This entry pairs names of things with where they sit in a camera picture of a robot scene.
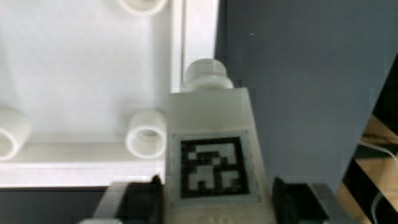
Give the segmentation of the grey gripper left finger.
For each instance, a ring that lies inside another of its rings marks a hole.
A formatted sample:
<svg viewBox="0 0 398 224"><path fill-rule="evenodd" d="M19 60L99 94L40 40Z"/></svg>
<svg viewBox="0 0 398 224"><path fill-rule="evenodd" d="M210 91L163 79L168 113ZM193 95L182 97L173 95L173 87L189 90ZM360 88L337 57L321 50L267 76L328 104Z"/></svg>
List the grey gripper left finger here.
<svg viewBox="0 0 398 224"><path fill-rule="evenodd" d="M164 185L159 175L150 182L113 183L93 217L79 224L164 224Z"/></svg>

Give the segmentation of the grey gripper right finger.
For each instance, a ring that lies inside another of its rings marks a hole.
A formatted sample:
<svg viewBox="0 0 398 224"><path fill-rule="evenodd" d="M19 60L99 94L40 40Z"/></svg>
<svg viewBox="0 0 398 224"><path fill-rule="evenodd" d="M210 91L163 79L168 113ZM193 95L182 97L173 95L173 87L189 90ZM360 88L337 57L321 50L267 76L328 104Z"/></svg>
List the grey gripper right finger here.
<svg viewBox="0 0 398 224"><path fill-rule="evenodd" d="M273 204L278 224L356 224L324 183L273 184Z"/></svg>

